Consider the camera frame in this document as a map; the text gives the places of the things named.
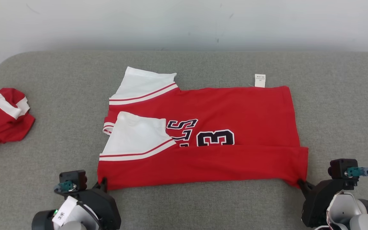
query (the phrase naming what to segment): basketball jersey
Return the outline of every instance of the basketball jersey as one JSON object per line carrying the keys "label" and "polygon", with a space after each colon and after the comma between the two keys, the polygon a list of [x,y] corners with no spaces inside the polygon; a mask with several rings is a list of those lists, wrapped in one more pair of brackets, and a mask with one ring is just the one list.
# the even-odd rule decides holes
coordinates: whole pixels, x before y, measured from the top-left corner
{"label": "basketball jersey", "polygon": [[306,179],[288,87],[180,90],[175,75],[127,68],[103,127],[98,180],[109,189]]}

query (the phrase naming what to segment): white cable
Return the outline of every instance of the white cable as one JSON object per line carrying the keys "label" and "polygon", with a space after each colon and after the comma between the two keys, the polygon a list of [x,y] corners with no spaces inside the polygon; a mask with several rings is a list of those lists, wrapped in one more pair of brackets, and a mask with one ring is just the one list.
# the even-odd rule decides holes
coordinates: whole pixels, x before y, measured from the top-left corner
{"label": "white cable", "polygon": [[328,226],[328,225],[321,225],[321,226],[319,226],[319,227],[315,228],[314,230],[319,230],[319,229],[324,228],[324,227],[329,228],[329,226]]}

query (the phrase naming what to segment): clothing label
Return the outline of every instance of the clothing label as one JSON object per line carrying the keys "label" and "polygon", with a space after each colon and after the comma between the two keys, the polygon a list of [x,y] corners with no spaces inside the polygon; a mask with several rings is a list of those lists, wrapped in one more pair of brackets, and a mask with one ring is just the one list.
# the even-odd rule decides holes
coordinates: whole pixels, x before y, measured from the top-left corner
{"label": "clothing label", "polygon": [[265,88],[265,74],[255,74],[255,87]]}
{"label": "clothing label", "polygon": [[69,217],[69,214],[72,212],[73,208],[76,206],[77,200],[71,196],[68,196],[66,201],[63,202],[58,212],[52,219],[52,222],[62,226],[66,219]]}

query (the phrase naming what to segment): white label on robot arm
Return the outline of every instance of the white label on robot arm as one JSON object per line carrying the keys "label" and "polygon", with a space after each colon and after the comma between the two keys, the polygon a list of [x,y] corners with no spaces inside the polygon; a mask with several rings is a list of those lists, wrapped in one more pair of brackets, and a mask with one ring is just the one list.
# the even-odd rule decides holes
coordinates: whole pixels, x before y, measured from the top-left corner
{"label": "white label on robot arm", "polygon": [[77,200],[75,198],[68,196],[66,201],[63,202],[58,212],[52,219],[52,222],[62,226],[67,217],[69,217],[69,214],[72,212],[73,208],[75,208],[76,202]]}

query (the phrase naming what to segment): red stripe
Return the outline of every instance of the red stripe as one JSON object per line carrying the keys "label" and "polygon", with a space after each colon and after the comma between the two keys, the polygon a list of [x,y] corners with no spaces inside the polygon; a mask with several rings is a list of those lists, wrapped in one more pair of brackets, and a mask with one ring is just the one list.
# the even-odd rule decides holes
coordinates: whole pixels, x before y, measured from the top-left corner
{"label": "red stripe", "polygon": [[123,154],[123,155],[106,155],[106,156],[99,156],[99,157],[144,155],[144,154],[146,154],[146,153],[149,153],[149,152],[151,152],[151,151],[153,151],[153,150],[155,150],[155,149],[157,149],[157,148],[159,148],[159,147],[163,146],[164,144],[166,144],[166,143],[168,143],[168,142],[170,142],[170,141],[172,141],[172,140],[173,140],[173,139],[170,139],[170,140],[168,140],[168,141],[166,141],[166,142],[162,143],[161,145],[159,145],[159,146],[157,146],[157,147],[155,147],[155,148],[153,148],[153,149],[151,149],[151,150],[148,150],[148,151],[147,151],[147,152],[145,152],[145,153],[133,153],[133,154]]}
{"label": "red stripe", "polygon": [[129,100],[134,100],[134,99],[140,99],[140,98],[143,98],[143,97],[146,97],[146,96],[150,96],[150,95],[152,95],[152,94],[155,94],[155,93],[157,93],[157,92],[159,92],[159,91],[161,91],[161,90],[163,90],[163,89],[166,89],[166,88],[168,88],[168,87],[170,87],[170,86],[173,86],[173,85],[175,85],[175,83],[172,83],[172,84],[171,84],[171,85],[169,85],[169,86],[166,86],[166,87],[164,87],[164,88],[161,88],[161,89],[159,89],[159,90],[157,90],[157,91],[154,91],[154,92],[149,93],[149,94],[144,95],[144,96],[139,96],[139,97],[134,97],[134,98],[129,98],[129,99],[110,99],[110,100],[111,100],[111,101],[113,101],[113,102],[121,102],[121,101],[129,101]]}

